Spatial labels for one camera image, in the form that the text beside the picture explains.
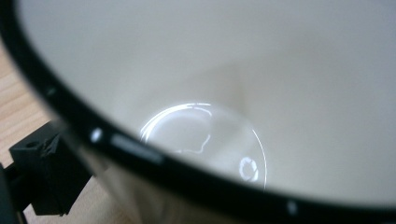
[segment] wooden table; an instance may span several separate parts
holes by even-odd
[[[0,162],[4,167],[12,163],[8,149],[49,120],[0,46]],[[94,179],[88,182],[68,216],[37,217],[32,206],[24,214],[28,223],[130,223]]]

